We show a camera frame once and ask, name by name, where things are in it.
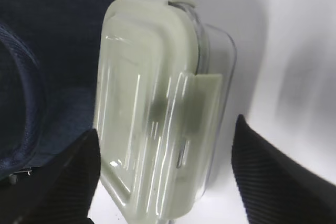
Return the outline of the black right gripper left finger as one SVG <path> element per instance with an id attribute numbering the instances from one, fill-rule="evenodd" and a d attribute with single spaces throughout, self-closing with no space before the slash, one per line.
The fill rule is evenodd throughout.
<path id="1" fill-rule="evenodd" d="M 92 223 L 100 165 L 97 131 L 87 130 L 31 177 L 1 190 L 1 223 Z"/>

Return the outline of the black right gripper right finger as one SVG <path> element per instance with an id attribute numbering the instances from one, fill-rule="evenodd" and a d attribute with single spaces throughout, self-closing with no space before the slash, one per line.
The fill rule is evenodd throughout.
<path id="1" fill-rule="evenodd" d="M 335 223 L 335 185 L 271 145 L 242 114 L 231 165 L 249 223 Z"/>

